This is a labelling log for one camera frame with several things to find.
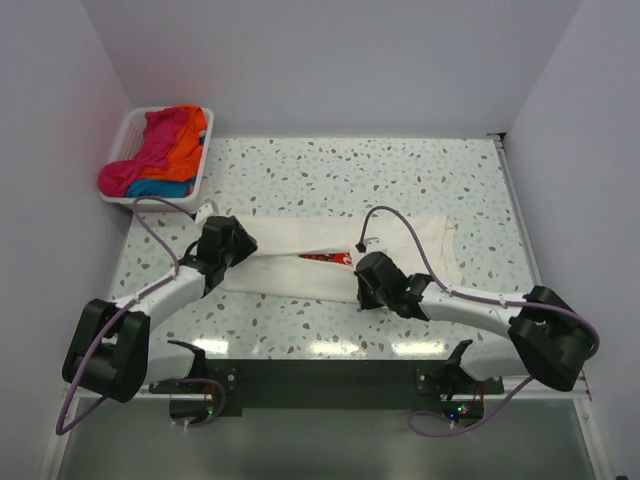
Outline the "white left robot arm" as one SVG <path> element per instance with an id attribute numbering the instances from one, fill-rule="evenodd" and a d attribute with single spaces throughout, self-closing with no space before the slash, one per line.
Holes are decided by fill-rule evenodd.
<path id="1" fill-rule="evenodd" d="M 235 217 L 212 216 L 196 253 L 178 261 L 158 282 L 114 301 L 94 299 L 82 313 L 62 367 L 62 378 L 124 403 L 147 384 L 172 379 L 185 392 L 207 380 L 204 353 L 176 341 L 169 354 L 151 352 L 151 333 L 222 283 L 226 271 L 258 249 Z"/>

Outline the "white t-shirt red print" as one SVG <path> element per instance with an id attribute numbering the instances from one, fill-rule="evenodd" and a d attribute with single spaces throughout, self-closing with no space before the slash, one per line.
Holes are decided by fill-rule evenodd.
<path id="1" fill-rule="evenodd" d="M 359 218 L 241 218 L 258 249 L 224 275 L 220 288 L 309 300 L 358 303 L 355 248 Z M 454 251 L 455 227 L 447 216 L 410 218 L 427 259 L 445 283 L 461 284 Z M 427 273 L 414 240 L 396 217 L 382 212 L 369 221 L 365 239 L 377 238 L 380 249 L 406 274 Z"/>

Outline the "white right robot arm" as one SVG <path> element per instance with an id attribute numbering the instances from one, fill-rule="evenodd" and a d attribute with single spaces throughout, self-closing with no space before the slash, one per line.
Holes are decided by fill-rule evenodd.
<path id="1" fill-rule="evenodd" d="M 595 329 L 546 287 L 522 296 L 456 289 L 433 275 L 407 276 L 382 252 L 359 260 L 355 275 L 364 310 L 385 307 L 402 318 L 461 324 L 500 338 L 486 346 L 463 341 L 454 349 L 445 379 L 459 393 L 492 377 L 523 375 L 568 392 L 599 348 Z"/>

